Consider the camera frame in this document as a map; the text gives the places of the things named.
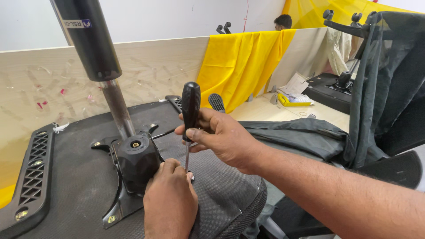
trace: screwdriver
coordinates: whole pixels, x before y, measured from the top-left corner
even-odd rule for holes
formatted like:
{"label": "screwdriver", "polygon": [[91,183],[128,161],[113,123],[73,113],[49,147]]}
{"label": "screwdriver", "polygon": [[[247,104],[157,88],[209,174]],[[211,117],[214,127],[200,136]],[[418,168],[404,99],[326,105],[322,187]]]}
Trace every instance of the screwdriver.
{"label": "screwdriver", "polygon": [[186,173],[189,167],[189,148],[192,141],[186,136],[186,130],[194,128],[201,106],[201,88],[196,82],[188,82],[183,87],[181,94],[181,112],[184,120],[183,140],[186,141]]}

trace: rsl label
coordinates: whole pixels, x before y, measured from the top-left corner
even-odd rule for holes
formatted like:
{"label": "rsl label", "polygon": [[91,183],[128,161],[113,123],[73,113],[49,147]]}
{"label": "rsl label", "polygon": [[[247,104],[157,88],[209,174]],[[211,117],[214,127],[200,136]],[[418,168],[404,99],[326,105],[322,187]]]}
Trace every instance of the rsl label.
{"label": "rsl label", "polygon": [[92,27],[90,19],[82,20],[63,20],[66,28],[90,28]]}

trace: yellow fabric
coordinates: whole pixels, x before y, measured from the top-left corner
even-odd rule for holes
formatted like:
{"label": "yellow fabric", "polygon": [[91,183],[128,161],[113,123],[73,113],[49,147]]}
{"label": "yellow fabric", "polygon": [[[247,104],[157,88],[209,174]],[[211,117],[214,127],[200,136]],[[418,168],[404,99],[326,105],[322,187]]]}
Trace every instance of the yellow fabric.
{"label": "yellow fabric", "polygon": [[289,14],[292,18],[292,28],[317,28],[324,27],[323,12],[326,10],[335,12],[332,21],[349,25],[353,13],[363,13],[360,20],[364,24],[367,16],[372,11],[403,11],[368,0],[286,0],[282,14]]}
{"label": "yellow fabric", "polygon": [[251,93],[256,96],[294,34],[295,29],[211,35],[196,81],[201,87],[201,107],[211,107],[212,93],[221,95],[227,113]]}
{"label": "yellow fabric", "polygon": [[15,190],[15,184],[10,185],[6,188],[0,189],[0,208],[6,206],[12,200],[13,192]]}

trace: hand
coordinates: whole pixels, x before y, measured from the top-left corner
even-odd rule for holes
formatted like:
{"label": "hand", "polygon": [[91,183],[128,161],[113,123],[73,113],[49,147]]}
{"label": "hand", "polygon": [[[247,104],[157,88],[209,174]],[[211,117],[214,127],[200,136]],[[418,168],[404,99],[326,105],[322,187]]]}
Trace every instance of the hand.
{"label": "hand", "polygon": [[[179,118],[183,120],[183,115],[180,114]],[[210,148],[226,164],[244,174],[255,174],[261,150],[266,146],[252,137],[239,122],[228,114],[201,108],[197,123],[203,130],[190,128],[186,131],[187,137],[198,143],[190,147],[192,153]],[[183,132],[184,125],[175,130],[177,135]]]}
{"label": "hand", "polygon": [[195,223],[198,196],[180,162],[167,159],[149,180],[143,198],[146,239],[187,239]]}

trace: person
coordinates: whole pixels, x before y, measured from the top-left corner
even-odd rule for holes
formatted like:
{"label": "person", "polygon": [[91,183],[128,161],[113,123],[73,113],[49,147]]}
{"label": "person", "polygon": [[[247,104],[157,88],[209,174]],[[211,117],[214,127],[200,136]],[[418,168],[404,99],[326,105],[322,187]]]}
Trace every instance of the person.
{"label": "person", "polygon": [[[424,238],[424,193],[271,148],[212,109],[201,108],[198,123],[203,130],[186,131],[197,143],[190,152],[211,149],[227,165],[263,177],[341,238]],[[184,125],[175,130],[183,132]],[[179,165],[167,159],[146,189],[147,239],[189,236],[198,198]]]}
{"label": "person", "polygon": [[281,31],[284,29],[291,29],[292,27],[292,18],[288,14],[282,14],[275,19],[275,29],[276,31]]}

